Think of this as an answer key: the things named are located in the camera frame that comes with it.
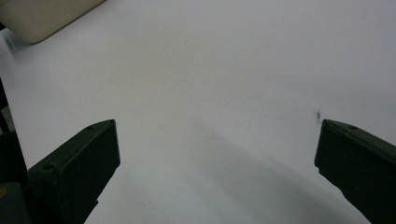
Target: white table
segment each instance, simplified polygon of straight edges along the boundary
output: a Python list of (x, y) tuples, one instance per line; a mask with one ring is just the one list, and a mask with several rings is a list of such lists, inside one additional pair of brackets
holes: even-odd
[(325, 119), (396, 144), (396, 2), (107, 1), (44, 42), (0, 36), (28, 167), (118, 123), (87, 223), (368, 223), (318, 174)]

